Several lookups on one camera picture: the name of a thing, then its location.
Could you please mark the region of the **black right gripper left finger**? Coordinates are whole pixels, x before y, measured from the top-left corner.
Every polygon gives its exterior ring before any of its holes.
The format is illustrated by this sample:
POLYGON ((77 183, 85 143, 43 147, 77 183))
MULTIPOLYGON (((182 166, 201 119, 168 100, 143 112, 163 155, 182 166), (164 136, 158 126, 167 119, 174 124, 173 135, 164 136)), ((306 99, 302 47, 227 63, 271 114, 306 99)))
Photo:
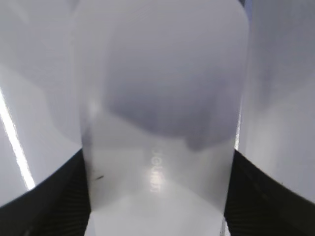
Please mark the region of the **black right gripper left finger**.
POLYGON ((33 190, 0 208, 2 236, 83 236, 91 205, 82 150, 33 190))

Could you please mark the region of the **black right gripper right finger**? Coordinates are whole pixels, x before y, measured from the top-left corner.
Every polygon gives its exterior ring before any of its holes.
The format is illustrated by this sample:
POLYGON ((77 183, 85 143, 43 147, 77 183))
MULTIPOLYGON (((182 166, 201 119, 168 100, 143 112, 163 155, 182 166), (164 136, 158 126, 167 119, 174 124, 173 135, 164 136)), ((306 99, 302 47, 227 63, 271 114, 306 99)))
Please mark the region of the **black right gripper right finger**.
POLYGON ((237 150, 224 210, 232 236, 313 236, 315 205, 270 178, 237 150))

